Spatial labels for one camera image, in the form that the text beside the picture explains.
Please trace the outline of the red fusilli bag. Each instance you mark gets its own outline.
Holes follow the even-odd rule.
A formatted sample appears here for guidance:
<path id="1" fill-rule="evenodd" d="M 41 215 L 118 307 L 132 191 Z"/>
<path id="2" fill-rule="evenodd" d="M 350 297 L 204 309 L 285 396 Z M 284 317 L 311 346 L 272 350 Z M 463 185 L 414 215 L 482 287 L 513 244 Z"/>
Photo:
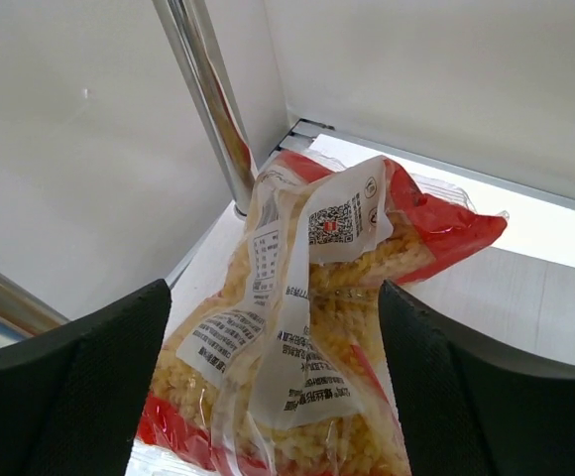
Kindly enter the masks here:
<path id="1" fill-rule="evenodd" d="M 380 286 L 427 280 L 506 227 L 384 156 L 333 171 L 279 153 L 222 288 L 160 352 L 139 439 L 223 475 L 408 474 Z"/>

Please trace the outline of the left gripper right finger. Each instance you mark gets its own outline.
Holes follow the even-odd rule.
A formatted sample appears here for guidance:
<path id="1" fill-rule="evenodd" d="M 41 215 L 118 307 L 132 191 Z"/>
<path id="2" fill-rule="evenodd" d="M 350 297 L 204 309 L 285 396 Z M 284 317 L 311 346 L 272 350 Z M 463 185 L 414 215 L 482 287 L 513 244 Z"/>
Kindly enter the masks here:
<path id="1" fill-rule="evenodd" d="M 383 282 L 378 311 L 414 475 L 575 475 L 575 365 Z"/>

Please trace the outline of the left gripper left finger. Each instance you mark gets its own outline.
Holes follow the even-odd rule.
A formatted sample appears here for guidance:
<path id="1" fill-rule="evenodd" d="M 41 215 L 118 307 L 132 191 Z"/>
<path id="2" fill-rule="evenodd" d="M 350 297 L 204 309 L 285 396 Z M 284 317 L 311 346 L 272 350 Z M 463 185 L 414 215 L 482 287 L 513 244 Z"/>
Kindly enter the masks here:
<path id="1" fill-rule="evenodd" d="M 0 348 L 0 475 L 122 475 L 172 306 L 156 280 Z"/>

